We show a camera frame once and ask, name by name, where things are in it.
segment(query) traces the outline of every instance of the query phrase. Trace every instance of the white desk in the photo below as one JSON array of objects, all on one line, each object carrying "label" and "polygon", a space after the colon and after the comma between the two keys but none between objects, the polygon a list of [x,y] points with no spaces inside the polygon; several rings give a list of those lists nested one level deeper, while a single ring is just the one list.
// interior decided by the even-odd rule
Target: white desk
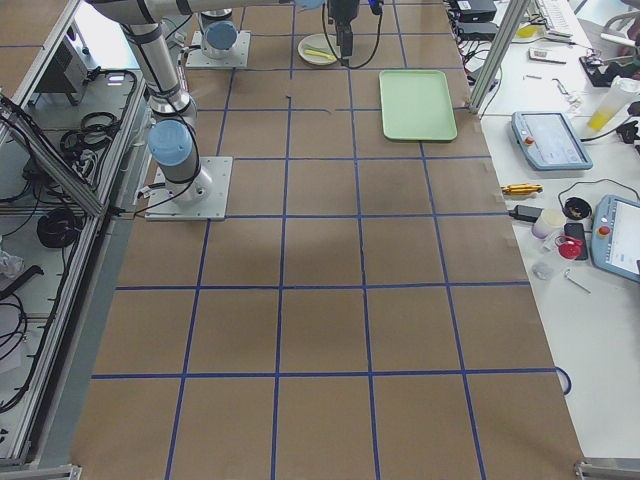
[{"label": "white desk", "polygon": [[[568,3],[567,11],[572,15]],[[577,21],[575,28],[574,41],[588,45]],[[569,63],[532,62],[526,56],[532,45],[560,49]],[[579,180],[611,178],[640,189],[640,156],[614,135],[586,144],[594,167],[580,172],[533,170],[515,143],[510,126],[514,111],[569,108],[552,78],[560,78],[567,89],[580,93],[583,104],[572,122],[578,131],[583,128],[606,92],[592,87],[577,63],[584,52],[581,47],[540,41],[512,45],[505,57],[503,84],[482,119],[482,128],[502,185],[529,182],[544,187],[535,197],[507,200],[509,208],[520,203],[558,208],[557,193]],[[543,79],[523,79],[527,74]],[[624,118],[619,115],[603,132]],[[580,196],[595,208],[608,193],[634,199],[631,192],[609,183],[578,186],[564,198]],[[541,242],[531,235],[531,224],[514,221],[513,228],[530,272]],[[554,361],[573,381],[566,400],[580,445],[587,457],[640,458],[640,284],[598,270],[590,260],[576,262],[572,277],[593,293],[586,294],[562,277],[545,282],[530,274]]]}]

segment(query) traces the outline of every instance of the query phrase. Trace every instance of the blue joint cap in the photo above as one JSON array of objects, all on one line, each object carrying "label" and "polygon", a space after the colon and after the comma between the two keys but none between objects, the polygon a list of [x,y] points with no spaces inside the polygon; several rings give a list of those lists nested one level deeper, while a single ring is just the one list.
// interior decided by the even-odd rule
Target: blue joint cap
[{"label": "blue joint cap", "polygon": [[177,120],[163,120],[149,132],[149,150],[156,161],[165,167],[184,162],[193,149],[188,128]]},{"label": "blue joint cap", "polygon": [[238,39],[238,31],[233,22],[222,20],[207,27],[207,42],[218,50],[229,50]]}]

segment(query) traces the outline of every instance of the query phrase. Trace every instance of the table surface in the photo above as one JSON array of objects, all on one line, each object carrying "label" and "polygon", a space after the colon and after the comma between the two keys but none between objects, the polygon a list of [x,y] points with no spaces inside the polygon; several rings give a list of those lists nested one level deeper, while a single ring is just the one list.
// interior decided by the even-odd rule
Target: table surface
[{"label": "table surface", "polygon": [[[568,5],[565,16],[572,23],[573,40],[588,46]],[[531,46],[559,50],[567,64],[531,61],[527,58]],[[502,185],[528,182],[544,187],[535,196],[508,199],[509,208],[517,204],[558,208],[557,194],[576,181],[610,178],[640,189],[640,156],[617,136],[585,144],[594,166],[579,172],[536,171],[515,142],[510,125],[515,111],[563,111],[569,114],[575,129],[583,131],[606,93],[606,89],[591,86],[577,61],[586,51],[582,46],[538,41],[513,44],[505,56],[502,85],[486,110],[482,128]],[[578,109],[572,109],[560,94],[554,78],[580,97]],[[485,105],[491,97],[485,99]],[[615,127],[625,116],[624,112],[619,114],[602,132]],[[571,195],[586,199],[595,208],[609,193],[634,199],[633,194],[609,182],[578,186]],[[524,222],[513,223],[554,361],[573,381],[566,400],[583,452],[587,457],[640,458],[640,285],[599,270],[590,260],[576,262],[572,277],[590,289],[591,295],[562,277],[538,280],[530,267],[540,256],[541,242],[531,235],[530,227]]]}]

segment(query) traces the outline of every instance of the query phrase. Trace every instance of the white mounting plate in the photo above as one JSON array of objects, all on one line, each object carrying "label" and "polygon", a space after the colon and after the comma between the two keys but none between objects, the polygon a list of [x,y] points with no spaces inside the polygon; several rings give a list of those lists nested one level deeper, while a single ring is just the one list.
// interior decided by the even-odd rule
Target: white mounting plate
[{"label": "white mounting plate", "polygon": [[[211,193],[196,203],[180,204],[167,202],[147,210],[145,218],[149,221],[179,222],[185,220],[224,220],[229,198],[232,157],[200,157],[201,168],[213,179]],[[155,183],[164,182],[164,174],[158,168]],[[166,189],[153,190],[149,204],[153,205],[169,198]]]},{"label": "white mounting plate", "polygon": [[[187,68],[193,69],[227,69],[227,68],[247,68],[249,60],[249,43],[251,42],[251,32],[241,30],[238,32],[238,39],[229,51],[229,55],[224,58],[207,57],[202,50],[192,50],[187,57]],[[202,44],[202,32],[193,34],[192,46]]]}]

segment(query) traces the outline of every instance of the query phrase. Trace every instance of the yellow liquid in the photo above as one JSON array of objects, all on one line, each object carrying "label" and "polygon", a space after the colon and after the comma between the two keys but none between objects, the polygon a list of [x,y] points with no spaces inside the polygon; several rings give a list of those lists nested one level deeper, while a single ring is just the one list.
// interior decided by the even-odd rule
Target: yellow liquid
[{"label": "yellow liquid", "polygon": [[613,117],[613,115],[606,110],[596,110],[596,113],[593,114],[587,125],[598,132],[611,120],[611,117]]}]

